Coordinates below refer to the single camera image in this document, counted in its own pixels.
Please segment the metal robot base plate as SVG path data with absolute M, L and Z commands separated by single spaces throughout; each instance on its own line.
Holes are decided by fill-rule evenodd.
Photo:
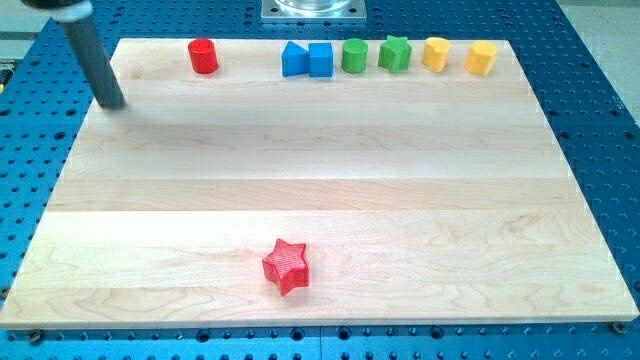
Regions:
M 261 19 L 267 22 L 355 20 L 367 18 L 365 0 L 262 0 Z

